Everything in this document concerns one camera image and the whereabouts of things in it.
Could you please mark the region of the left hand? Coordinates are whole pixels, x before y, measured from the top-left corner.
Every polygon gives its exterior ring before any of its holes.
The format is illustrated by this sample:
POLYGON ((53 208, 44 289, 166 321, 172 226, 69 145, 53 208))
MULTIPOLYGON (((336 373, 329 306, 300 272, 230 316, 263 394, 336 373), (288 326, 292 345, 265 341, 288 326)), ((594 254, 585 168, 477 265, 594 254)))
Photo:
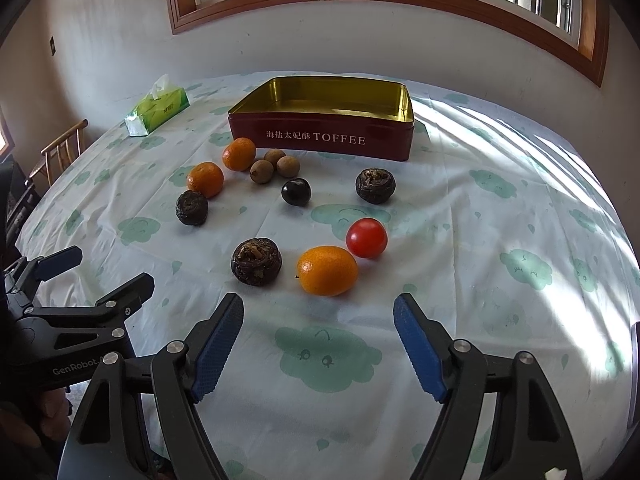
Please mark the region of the left hand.
POLYGON ((1 478, 55 479, 70 431, 67 388, 44 393, 1 389, 1 478))

